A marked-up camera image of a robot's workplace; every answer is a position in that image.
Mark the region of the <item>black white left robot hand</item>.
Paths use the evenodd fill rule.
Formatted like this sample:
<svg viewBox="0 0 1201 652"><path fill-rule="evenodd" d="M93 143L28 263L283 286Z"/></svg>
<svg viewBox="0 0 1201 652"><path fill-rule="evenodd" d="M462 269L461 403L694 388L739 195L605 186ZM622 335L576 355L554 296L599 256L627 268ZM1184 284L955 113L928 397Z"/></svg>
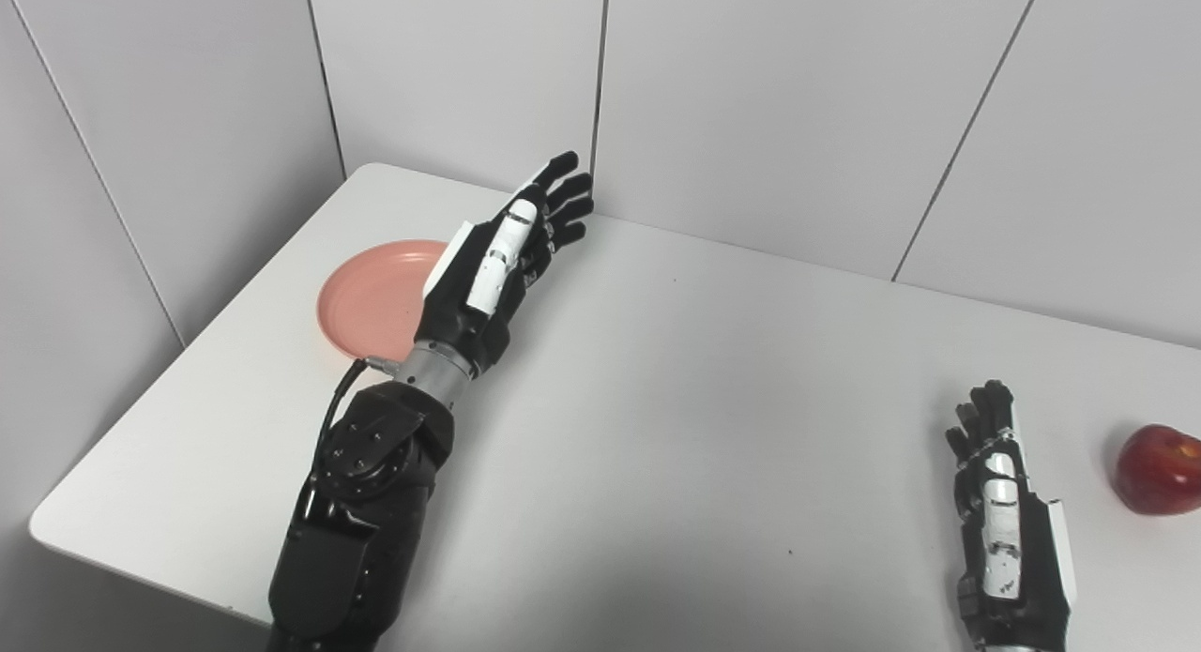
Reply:
<svg viewBox="0 0 1201 652"><path fill-rule="evenodd" d="M423 292L416 343L453 349L479 377L510 343L510 319L558 250L586 237L593 177L566 151L540 166L501 210L464 223Z"/></svg>

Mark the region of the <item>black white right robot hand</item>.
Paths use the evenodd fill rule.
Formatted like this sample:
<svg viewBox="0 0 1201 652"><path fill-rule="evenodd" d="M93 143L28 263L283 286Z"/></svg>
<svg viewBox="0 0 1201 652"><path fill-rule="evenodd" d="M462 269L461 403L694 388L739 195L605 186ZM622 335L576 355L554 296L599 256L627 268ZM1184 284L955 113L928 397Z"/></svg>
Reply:
<svg viewBox="0 0 1201 652"><path fill-rule="evenodd" d="M976 651L1064 651L1075 568L1063 503L1032 490L1012 391L973 387L945 431L964 544L958 614Z"/></svg>

